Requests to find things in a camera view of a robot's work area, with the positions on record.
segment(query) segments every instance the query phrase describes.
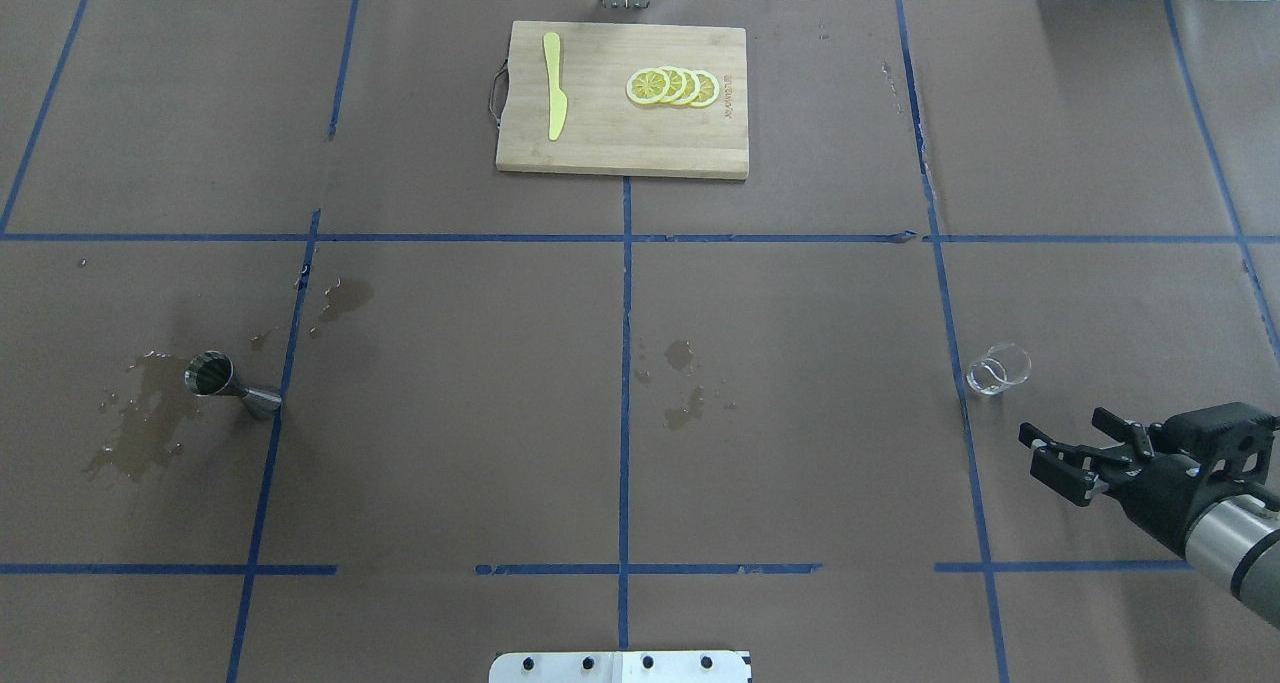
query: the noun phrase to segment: lemon slice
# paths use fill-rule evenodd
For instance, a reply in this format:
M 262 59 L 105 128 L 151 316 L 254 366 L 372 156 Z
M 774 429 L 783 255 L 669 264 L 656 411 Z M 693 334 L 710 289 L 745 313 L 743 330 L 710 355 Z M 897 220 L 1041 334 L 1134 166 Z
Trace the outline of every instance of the lemon slice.
M 684 98 L 689 91 L 689 81 L 681 72 L 684 68 L 676 68 L 675 65 L 663 65 L 659 72 L 667 74 L 667 95 L 662 96 L 663 104 L 671 104 L 676 98 Z
M 698 95 L 689 101 L 690 107 L 707 107 L 719 97 L 719 78 L 708 72 L 691 72 L 698 78 Z
M 671 78 L 660 68 L 641 68 L 627 81 L 627 98 L 631 104 L 658 104 L 667 95 Z
M 691 72 L 687 68 L 681 68 L 680 74 L 684 75 L 686 81 L 689 81 L 689 90 L 685 92 L 685 95 L 680 96 L 680 98 L 671 101 L 671 104 L 690 105 L 692 101 L 698 100 L 699 91 L 703 90 L 703 82 L 700 77 L 695 75 L 694 72 Z

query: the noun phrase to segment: yellow knife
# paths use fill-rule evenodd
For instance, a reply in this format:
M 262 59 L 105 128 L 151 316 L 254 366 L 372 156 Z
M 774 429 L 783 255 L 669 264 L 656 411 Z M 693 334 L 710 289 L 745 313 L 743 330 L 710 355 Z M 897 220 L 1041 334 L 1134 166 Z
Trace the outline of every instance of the yellow knife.
M 564 115 L 568 113 L 568 96 L 559 87 L 559 33 L 548 32 L 543 36 L 543 52 L 547 54 L 547 88 L 550 91 L 547 137 L 554 141 L 564 129 Z

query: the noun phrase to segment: glass cup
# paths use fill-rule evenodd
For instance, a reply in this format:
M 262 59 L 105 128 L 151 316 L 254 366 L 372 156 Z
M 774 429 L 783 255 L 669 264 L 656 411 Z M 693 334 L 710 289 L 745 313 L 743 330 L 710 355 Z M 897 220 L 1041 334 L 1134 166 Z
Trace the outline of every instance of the glass cup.
M 1032 373 L 1032 359 L 1019 345 L 996 344 L 969 365 L 965 381 L 969 388 L 983 396 L 996 396 L 1019 382 L 1025 382 Z

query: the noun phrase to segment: wooden cutting board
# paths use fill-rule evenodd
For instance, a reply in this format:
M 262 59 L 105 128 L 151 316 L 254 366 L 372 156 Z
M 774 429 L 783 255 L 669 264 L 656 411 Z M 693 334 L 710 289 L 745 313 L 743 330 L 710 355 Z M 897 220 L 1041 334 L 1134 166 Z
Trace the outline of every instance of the wooden cutting board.
M 564 128 L 548 137 L 549 96 L 543 36 L 561 36 Z M 627 79 L 640 68 L 701 68 L 721 81 L 707 107 L 631 104 Z M 617 177 L 744 180 L 746 31 L 695 26 L 552 23 L 511 26 L 511 75 L 498 132 L 499 171 L 599 173 Z

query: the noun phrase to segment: jigger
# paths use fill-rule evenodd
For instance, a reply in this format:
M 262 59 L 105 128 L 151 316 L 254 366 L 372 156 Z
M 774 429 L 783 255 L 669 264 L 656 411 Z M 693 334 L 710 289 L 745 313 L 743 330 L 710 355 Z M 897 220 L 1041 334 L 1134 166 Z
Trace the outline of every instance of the jigger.
M 257 420 L 270 420 L 280 409 L 280 393 L 275 388 L 244 386 L 236 379 L 236 365 L 219 350 L 196 356 L 187 365 L 182 381 L 197 396 L 238 396 Z

